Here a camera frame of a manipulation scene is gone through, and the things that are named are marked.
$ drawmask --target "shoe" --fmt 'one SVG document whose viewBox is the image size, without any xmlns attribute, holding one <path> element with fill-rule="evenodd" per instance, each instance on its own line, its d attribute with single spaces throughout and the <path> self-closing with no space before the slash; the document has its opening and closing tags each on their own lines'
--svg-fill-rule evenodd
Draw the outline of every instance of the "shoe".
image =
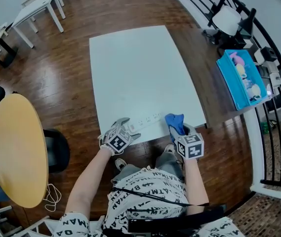
<svg viewBox="0 0 281 237">
<path fill-rule="evenodd" d="M 168 144 L 165 149 L 165 152 L 171 153 L 171 154 L 175 154 L 175 145 L 173 143 Z"/>
<path fill-rule="evenodd" d="M 126 161 L 124 161 L 121 158 L 115 160 L 115 166 L 119 171 L 121 171 L 126 165 L 127 165 Z"/>
</svg>

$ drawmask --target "yellow tabletop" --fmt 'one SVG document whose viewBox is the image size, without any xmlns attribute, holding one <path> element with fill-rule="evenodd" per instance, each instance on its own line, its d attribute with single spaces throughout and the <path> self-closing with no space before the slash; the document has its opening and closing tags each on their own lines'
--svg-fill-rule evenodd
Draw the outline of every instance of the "yellow tabletop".
<svg viewBox="0 0 281 237">
<path fill-rule="evenodd" d="M 16 204 L 33 208 L 46 193 L 45 136 L 32 104 L 20 94 L 0 102 L 0 186 Z"/>
</svg>

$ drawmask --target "gray pants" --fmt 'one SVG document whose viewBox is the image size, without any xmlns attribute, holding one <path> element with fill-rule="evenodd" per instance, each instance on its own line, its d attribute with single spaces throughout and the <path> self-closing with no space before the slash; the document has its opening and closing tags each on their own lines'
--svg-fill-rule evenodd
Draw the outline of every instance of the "gray pants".
<svg viewBox="0 0 281 237">
<path fill-rule="evenodd" d="M 163 154 L 157 158 L 156 161 L 156 168 L 164 170 L 165 172 L 168 172 L 172 175 L 175 175 L 177 178 L 184 180 L 183 172 L 181 165 L 176 163 L 177 157 L 169 152 L 163 152 Z M 121 179 L 132 175 L 136 172 L 141 170 L 141 168 L 136 167 L 133 164 L 127 164 L 121 172 L 112 179 L 112 183 L 117 183 Z"/>
</svg>

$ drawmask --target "shirt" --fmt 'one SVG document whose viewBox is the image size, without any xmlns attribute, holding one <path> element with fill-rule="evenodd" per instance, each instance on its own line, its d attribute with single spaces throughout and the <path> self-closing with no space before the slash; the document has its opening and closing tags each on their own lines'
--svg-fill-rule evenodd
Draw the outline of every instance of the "shirt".
<svg viewBox="0 0 281 237">
<path fill-rule="evenodd" d="M 149 167 L 143 168 L 140 171 L 118 181 L 115 187 L 127 189 L 130 191 L 152 194 L 164 198 L 168 201 L 188 203 L 185 197 L 186 186 L 183 181 L 181 181 L 176 176 L 159 169 L 150 169 Z M 182 207 L 180 207 L 179 205 L 170 204 L 147 197 L 140 197 L 123 191 L 111 192 L 108 195 L 108 199 L 109 207 L 103 224 L 103 228 L 118 229 L 125 234 L 128 233 L 128 209 L 149 209 L 145 213 L 129 213 L 129 215 L 140 219 L 171 218 L 177 217 L 182 213 Z M 204 235 L 197 235 L 197 237 L 208 236 L 206 234 L 213 231 L 215 226 L 217 225 L 219 230 L 223 230 L 220 228 L 221 225 L 227 225 L 227 227 L 235 227 L 231 223 L 230 219 L 225 219 L 223 222 L 220 222 L 218 224 L 215 222 L 212 223 L 212 229 L 204 230 Z M 105 235 L 102 234 L 101 230 L 92 229 L 90 227 L 88 219 L 83 214 L 77 212 L 65 214 L 60 219 L 60 223 L 58 224 L 53 234 L 53 237 L 83 236 L 105 237 Z"/>
</svg>

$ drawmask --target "wooden floor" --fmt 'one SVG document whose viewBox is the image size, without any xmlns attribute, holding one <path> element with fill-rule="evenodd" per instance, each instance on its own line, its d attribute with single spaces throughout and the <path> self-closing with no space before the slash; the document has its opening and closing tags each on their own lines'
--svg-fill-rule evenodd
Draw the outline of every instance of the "wooden floor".
<svg viewBox="0 0 281 237">
<path fill-rule="evenodd" d="M 5 39 L 11 46 L 19 47 L 19 51 L 9 68 L 0 68 L 0 85 L 7 94 L 15 90 L 27 97 L 37 110 L 43 128 L 60 130 L 71 149 L 67 170 L 49 177 L 49 182 L 62 193 L 55 212 L 46 211 L 44 202 L 25 210 L 10 202 L 14 207 L 10 218 L 23 227 L 45 215 L 62 216 L 72 186 L 98 151 L 100 131 L 93 96 L 89 38 L 144 26 L 197 27 L 177 0 L 63 1 L 66 19 L 61 20 L 57 10 L 56 14 L 64 33 L 58 32 L 48 13 L 42 13 L 36 16 L 37 34 L 27 24 L 21 27 L 35 45 L 34 49 L 13 30 Z M 213 129 L 199 128 L 198 132 L 205 140 L 205 157 L 199 166 L 210 202 L 225 203 L 231 208 L 249 193 L 252 181 L 244 121 L 237 117 Z M 145 167 L 151 164 L 153 154 L 161 153 L 169 142 L 167 137 L 130 147 L 122 158 Z M 93 201 L 92 219 L 106 214 L 113 175 L 113 165 L 108 164 Z"/>
</svg>

